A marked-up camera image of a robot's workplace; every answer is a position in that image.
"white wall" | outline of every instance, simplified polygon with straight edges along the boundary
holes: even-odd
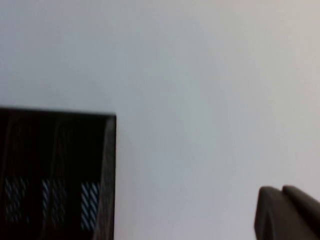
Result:
[[[320,199],[320,2],[0,0],[0,104],[116,112],[115,240],[251,239]]]

